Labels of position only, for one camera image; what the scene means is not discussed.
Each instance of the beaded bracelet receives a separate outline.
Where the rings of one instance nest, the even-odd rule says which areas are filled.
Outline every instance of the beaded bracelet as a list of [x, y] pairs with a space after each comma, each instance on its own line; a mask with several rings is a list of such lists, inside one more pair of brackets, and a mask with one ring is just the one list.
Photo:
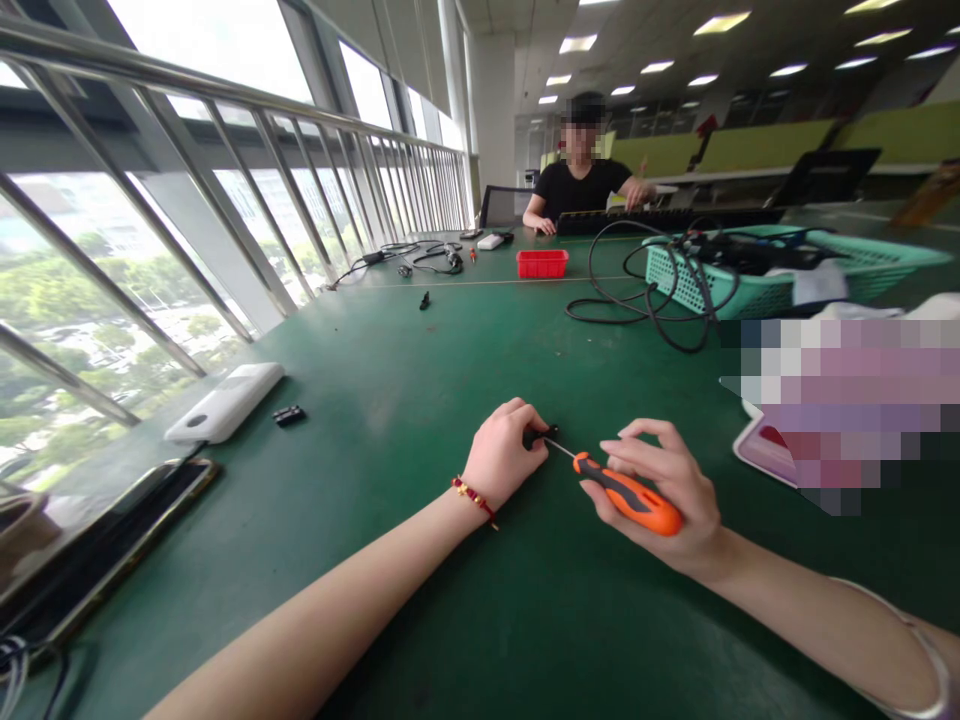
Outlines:
[[450, 484], [457, 489], [458, 495], [466, 495], [468, 498], [473, 500], [477, 505], [479, 505], [483, 510], [487, 511], [487, 515], [490, 516], [490, 527], [494, 530], [499, 530], [497, 527], [497, 514], [490, 509], [490, 506], [487, 505], [487, 501], [484, 500], [480, 495], [477, 494], [477, 491], [468, 487], [467, 484], [460, 479], [460, 476], [457, 475], [453, 480], [450, 481]]

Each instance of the green tabletop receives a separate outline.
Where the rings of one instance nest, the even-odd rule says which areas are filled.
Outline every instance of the green tabletop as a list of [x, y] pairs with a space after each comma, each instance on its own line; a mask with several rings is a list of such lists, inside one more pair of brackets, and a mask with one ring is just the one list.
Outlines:
[[[815, 224], [810, 212], [798, 221]], [[843, 223], [883, 234], [869, 219], [831, 221]], [[958, 238], [915, 237], [937, 247]], [[620, 261], [635, 242], [597, 251], [598, 274], [624, 293], [636, 281]], [[517, 250], [558, 244], [571, 255], [563, 281], [517, 279]], [[205, 451], [222, 476], [72, 644], [73, 717], [148, 710], [264, 614], [441, 493], [463, 469], [476, 428], [517, 395], [558, 423], [569, 447], [597, 454], [634, 417], [673, 421], [715, 482], [728, 526], [960, 631], [956, 489], [905, 472], [902, 490], [865, 492], [862, 517], [834, 518], [740, 462], [731, 443], [747, 417], [717, 382], [715, 339], [685, 356], [646, 323], [564, 315], [567, 302], [593, 295], [588, 246], [518, 229], [512, 245], [480, 252], [475, 265], [467, 258], [458, 277], [403, 279], [384, 264], [245, 350], [238, 362], [279, 361], [288, 377], [228, 443]], [[918, 274], [923, 296], [956, 282], [955, 271]], [[432, 304], [421, 312], [425, 290]], [[164, 428], [215, 382], [198, 383], [80, 471], [121, 487], [176, 455]], [[309, 419], [277, 428], [271, 412], [293, 403]], [[504, 508], [500, 527], [481, 529], [447, 560], [321, 717], [879, 716], [602, 524], [560, 453]], [[31, 682], [17, 717], [36, 715], [53, 674]]]

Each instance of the screwdriver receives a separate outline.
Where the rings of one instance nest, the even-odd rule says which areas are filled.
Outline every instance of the screwdriver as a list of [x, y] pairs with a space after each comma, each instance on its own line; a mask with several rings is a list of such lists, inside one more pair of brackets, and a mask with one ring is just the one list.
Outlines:
[[562, 445], [557, 444], [555, 440], [542, 437], [545, 442], [572, 457], [573, 469], [578, 474], [600, 483], [601, 487], [607, 491], [611, 502], [617, 506], [617, 510], [635, 523], [658, 535], [669, 536], [680, 532], [680, 528], [683, 527], [680, 513], [653, 490], [644, 487], [631, 477], [600, 466], [590, 457], [590, 453], [582, 452], [574, 455]]

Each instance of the red plastic basket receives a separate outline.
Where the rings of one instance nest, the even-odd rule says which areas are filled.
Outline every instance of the red plastic basket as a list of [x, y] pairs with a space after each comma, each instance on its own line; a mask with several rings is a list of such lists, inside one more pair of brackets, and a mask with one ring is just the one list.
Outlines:
[[517, 272], [522, 278], [563, 277], [569, 259], [566, 250], [521, 250], [517, 253]]

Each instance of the smartphone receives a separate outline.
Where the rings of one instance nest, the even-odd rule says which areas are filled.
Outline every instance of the smartphone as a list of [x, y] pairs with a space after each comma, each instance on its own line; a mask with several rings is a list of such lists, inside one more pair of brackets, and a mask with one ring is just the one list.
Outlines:
[[93, 522], [0, 597], [0, 627], [28, 643], [59, 644], [76, 633], [190, 507], [220, 466], [194, 458], [150, 470]]
[[768, 424], [763, 415], [755, 417], [733, 441], [733, 452], [748, 465], [753, 465], [772, 478], [797, 487], [797, 466], [783, 436]]

